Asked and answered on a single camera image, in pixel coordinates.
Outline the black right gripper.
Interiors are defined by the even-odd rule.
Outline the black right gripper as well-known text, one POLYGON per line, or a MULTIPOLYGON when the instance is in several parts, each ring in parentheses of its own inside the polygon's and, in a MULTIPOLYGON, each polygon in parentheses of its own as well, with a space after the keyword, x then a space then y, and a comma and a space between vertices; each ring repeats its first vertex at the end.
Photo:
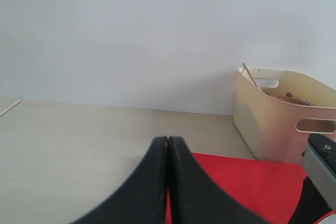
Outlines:
POLYGON ((289 224, 320 223, 334 211, 316 189, 309 177, 303 180, 301 196, 289 224))

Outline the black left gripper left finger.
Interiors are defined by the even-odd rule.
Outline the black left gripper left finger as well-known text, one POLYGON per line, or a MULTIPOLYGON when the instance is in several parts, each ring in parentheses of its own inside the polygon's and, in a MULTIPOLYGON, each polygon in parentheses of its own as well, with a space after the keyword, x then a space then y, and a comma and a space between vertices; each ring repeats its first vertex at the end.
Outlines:
POLYGON ((155 137, 128 179, 74 223, 165 223, 167 152, 167 137, 155 137))

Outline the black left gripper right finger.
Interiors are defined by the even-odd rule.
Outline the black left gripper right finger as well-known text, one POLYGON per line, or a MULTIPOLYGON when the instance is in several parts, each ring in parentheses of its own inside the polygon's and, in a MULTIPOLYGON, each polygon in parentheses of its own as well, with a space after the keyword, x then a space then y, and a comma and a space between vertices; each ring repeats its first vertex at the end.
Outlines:
POLYGON ((184 139, 168 139, 172 223, 267 223, 223 191, 202 169, 184 139))

